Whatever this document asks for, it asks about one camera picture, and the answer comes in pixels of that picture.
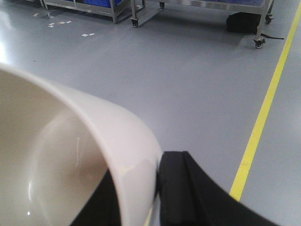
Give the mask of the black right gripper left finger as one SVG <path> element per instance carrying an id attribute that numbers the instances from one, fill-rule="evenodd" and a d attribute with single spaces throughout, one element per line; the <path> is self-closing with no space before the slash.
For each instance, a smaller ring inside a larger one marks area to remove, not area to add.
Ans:
<path id="1" fill-rule="evenodd" d="M 119 226 L 120 210 L 115 186 L 107 170 L 72 226 Z"/>

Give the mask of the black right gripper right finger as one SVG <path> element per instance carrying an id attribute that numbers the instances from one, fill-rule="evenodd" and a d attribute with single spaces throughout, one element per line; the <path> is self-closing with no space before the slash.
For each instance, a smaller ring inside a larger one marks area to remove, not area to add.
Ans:
<path id="1" fill-rule="evenodd" d="M 164 152 L 158 192 L 162 226 L 273 226 L 227 194 L 189 152 Z"/>

